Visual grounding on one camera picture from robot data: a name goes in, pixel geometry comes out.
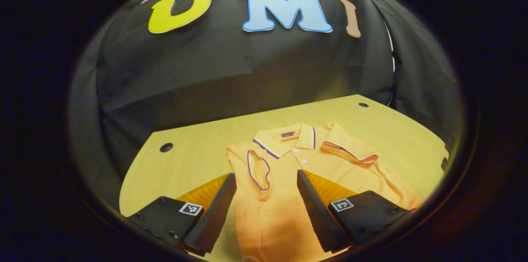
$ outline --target polo shirt collar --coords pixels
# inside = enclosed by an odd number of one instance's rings
[[[292,147],[281,142],[281,138],[295,135],[298,135],[296,148],[315,149],[315,129],[305,123],[258,131],[253,141],[265,149],[270,155],[279,159],[292,149]]]

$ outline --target yellow letter u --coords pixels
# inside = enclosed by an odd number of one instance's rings
[[[161,0],[153,5],[151,19],[148,22],[148,30],[152,33],[165,33],[181,26],[187,25],[204,14],[211,5],[211,0],[194,0],[189,10],[171,16],[170,11],[176,0]]]

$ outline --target table surface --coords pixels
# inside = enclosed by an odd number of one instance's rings
[[[336,121],[351,136],[377,150],[383,162],[424,201],[443,177],[444,142],[407,116],[360,95],[301,104],[154,132],[137,154],[121,187],[119,208],[133,215],[160,196],[177,198],[232,168],[226,146],[251,142],[258,130],[295,123],[319,127]],[[173,148],[160,152],[167,142]],[[234,228],[233,198],[209,261],[241,261]]]

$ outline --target orange shirt fabric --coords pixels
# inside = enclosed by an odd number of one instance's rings
[[[325,253],[317,240],[297,189],[300,169],[356,193],[375,191],[404,209],[420,204],[372,147],[336,122],[258,131],[252,142],[227,150],[236,176],[236,237],[246,260],[311,262],[338,254]]]

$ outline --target blue letter m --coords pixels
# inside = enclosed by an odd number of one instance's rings
[[[242,25],[244,31],[268,31],[275,27],[275,22],[268,19],[268,9],[277,20],[290,29],[300,10],[302,19],[299,27],[303,30],[332,32],[332,26],[326,22],[319,0],[247,0],[249,21]]]

